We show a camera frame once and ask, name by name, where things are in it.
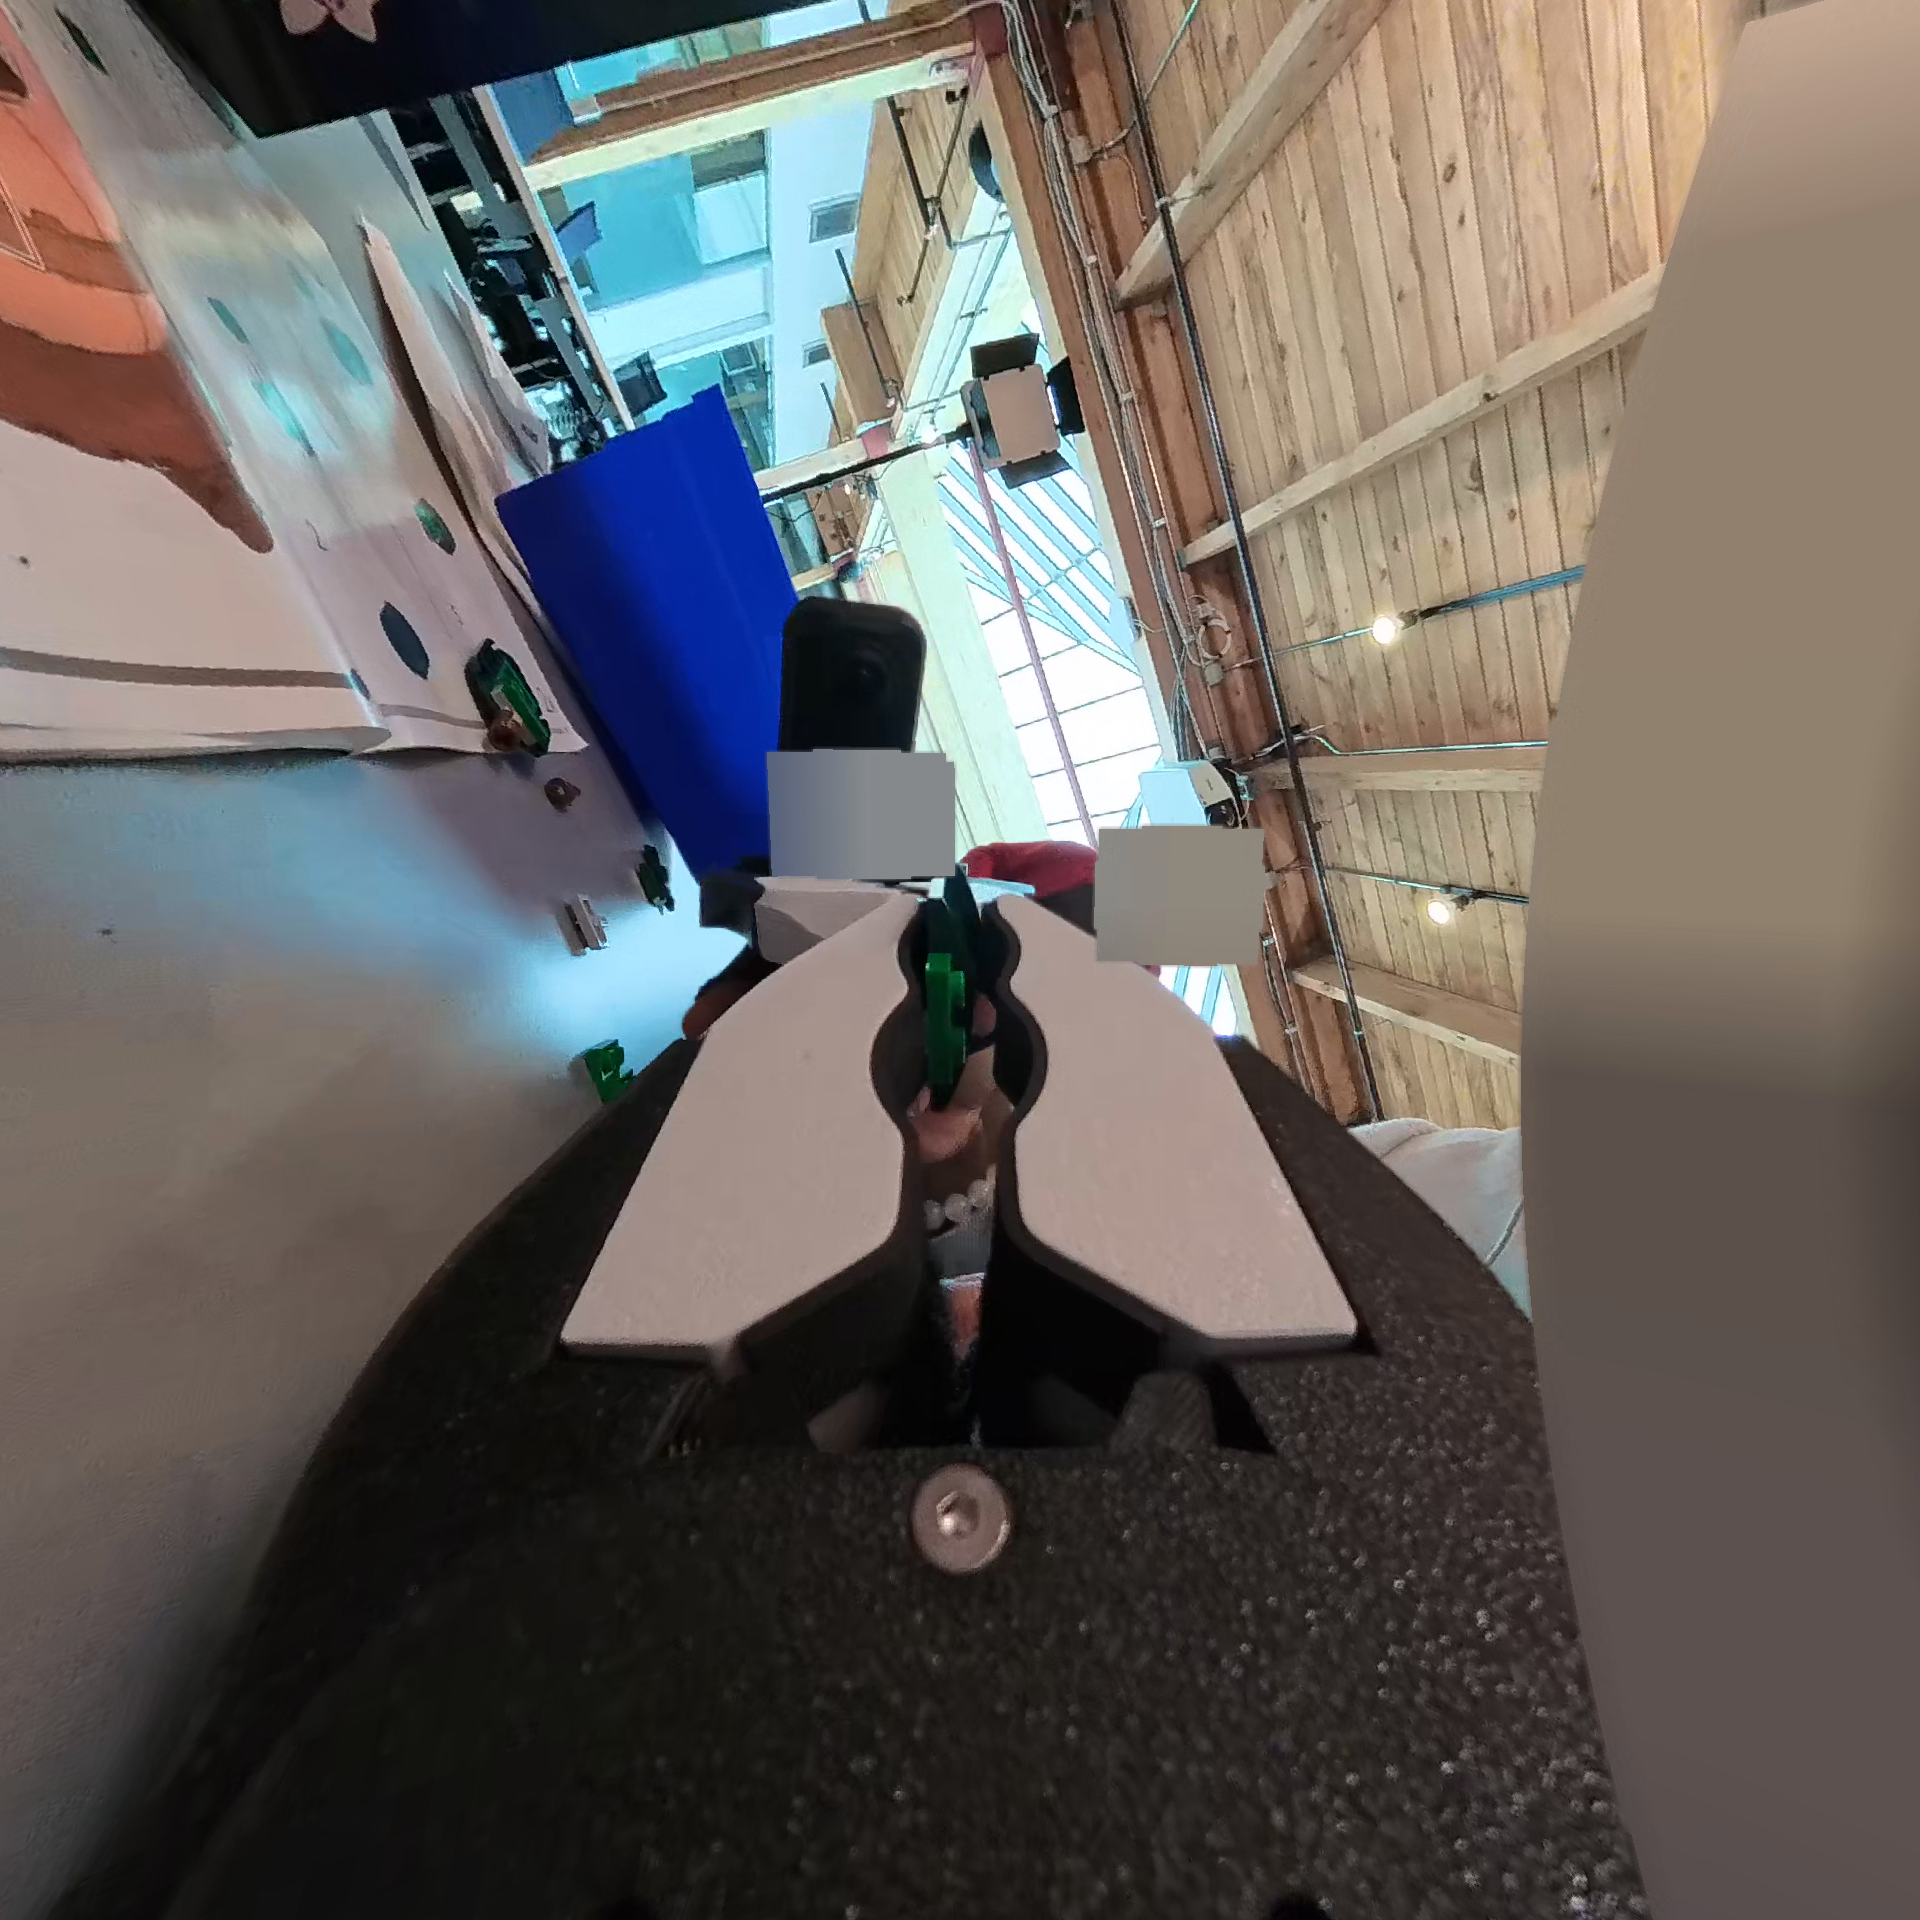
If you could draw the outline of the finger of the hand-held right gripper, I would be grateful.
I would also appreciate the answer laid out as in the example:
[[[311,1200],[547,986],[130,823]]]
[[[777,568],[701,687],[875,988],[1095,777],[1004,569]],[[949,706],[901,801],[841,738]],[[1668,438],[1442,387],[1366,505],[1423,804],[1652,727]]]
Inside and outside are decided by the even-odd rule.
[[[901,906],[913,918],[923,902],[918,884],[765,878],[754,902],[754,948],[767,966],[783,967],[881,908]]]

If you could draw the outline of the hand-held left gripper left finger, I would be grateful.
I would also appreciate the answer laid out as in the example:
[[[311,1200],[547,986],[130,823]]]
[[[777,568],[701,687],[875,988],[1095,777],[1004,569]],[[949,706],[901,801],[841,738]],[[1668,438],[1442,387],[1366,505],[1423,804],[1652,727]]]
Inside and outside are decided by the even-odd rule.
[[[722,1378],[866,1380],[921,1294],[923,1081],[902,948],[921,902],[847,897],[694,1048],[566,1314],[566,1354],[705,1363]]]

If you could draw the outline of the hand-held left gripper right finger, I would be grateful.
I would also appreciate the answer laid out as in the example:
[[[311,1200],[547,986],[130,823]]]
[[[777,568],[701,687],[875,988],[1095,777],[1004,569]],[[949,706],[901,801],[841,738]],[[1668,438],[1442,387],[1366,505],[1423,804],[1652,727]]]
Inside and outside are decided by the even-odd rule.
[[[1037,1262],[1198,1354],[1337,1354],[1358,1314],[1214,1030],[1029,897],[997,1066],[1023,1070],[1001,1216]]]

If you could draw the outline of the green toy brick piece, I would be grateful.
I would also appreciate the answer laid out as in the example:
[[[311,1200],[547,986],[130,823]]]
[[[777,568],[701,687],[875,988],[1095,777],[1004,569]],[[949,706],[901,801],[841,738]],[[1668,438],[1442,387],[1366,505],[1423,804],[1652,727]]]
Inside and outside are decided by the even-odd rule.
[[[918,995],[925,1092],[943,1112],[969,1064],[975,1003],[979,913],[965,870],[955,870],[918,913]]]

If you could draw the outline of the person's right hand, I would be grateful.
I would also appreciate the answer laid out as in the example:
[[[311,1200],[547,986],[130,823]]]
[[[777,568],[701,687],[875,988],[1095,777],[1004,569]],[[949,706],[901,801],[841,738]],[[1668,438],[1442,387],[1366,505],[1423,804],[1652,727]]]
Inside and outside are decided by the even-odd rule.
[[[907,1108],[921,1160],[927,1166],[971,1155],[993,1162],[998,1153],[1011,1108],[997,1081],[995,1022],[995,1009],[980,1001],[971,1019],[967,1064],[949,1098],[942,1102],[932,1088],[921,1088]]]

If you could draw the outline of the blue board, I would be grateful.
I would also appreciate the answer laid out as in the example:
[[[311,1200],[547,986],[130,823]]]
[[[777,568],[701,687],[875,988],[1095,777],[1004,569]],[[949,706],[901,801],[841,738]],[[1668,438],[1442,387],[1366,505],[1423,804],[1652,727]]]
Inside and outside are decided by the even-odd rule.
[[[497,516],[609,758],[691,873],[765,858],[798,596],[725,394],[499,494]]]

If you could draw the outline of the red cap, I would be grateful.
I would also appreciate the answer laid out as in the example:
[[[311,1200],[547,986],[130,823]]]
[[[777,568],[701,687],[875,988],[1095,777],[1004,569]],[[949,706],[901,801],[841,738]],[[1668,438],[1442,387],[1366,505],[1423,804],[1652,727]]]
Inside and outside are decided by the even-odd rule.
[[[1036,840],[982,844],[965,852],[971,880],[1021,884],[1043,903],[1091,897],[1098,852],[1075,841]]]

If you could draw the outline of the person's white jacket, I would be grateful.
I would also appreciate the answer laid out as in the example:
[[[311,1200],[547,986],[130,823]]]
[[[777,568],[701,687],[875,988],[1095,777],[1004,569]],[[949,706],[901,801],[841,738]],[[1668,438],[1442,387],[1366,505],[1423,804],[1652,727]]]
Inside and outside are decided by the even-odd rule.
[[[1460,1129],[1395,1118],[1355,1126],[1351,1137],[1397,1172],[1531,1318],[1521,1128]]]

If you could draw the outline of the square light panel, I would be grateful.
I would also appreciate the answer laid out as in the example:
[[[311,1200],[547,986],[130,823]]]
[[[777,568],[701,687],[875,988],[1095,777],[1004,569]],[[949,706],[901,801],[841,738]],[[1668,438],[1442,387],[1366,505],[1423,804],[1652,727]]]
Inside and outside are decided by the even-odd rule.
[[[967,433],[985,474],[1021,490],[1063,474],[1068,443],[1085,435],[1073,362],[1045,362],[1043,338],[1020,335],[969,351],[963,387]]]

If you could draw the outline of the green and brown brick assembly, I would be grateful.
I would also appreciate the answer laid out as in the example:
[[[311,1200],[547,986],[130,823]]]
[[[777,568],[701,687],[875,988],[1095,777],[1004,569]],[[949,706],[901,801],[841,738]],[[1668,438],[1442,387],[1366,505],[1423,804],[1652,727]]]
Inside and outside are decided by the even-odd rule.
[[[535,760],[551,752],[545,708],[515,657],[482,640],[467,660],[463,679],[492,751]]]

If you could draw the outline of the toy brick instruction booklet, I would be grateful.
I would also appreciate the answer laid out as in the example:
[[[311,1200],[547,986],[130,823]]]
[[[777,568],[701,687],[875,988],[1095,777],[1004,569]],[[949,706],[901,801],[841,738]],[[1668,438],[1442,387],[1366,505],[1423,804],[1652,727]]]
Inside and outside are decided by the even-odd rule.
[[[5,6],[5,760],[581,752],[493,512],[540,474],[393,122],[238,132],[130,6]]]

